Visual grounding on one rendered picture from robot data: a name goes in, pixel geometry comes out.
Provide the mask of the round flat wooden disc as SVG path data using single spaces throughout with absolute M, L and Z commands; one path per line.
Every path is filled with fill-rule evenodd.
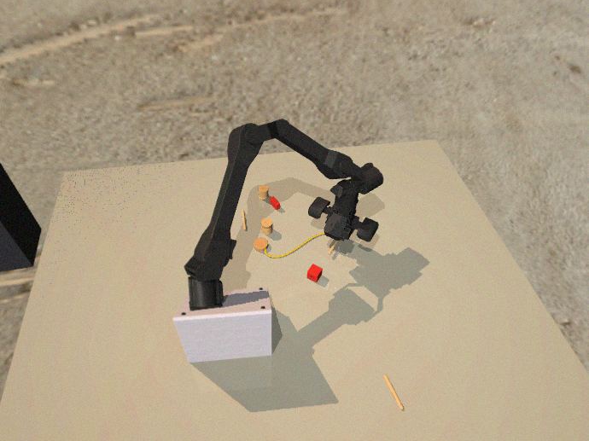
M 268 247 L 268 241 L 265 238 L 258 238 L 254 241 L 254 249 L 263 252 Z

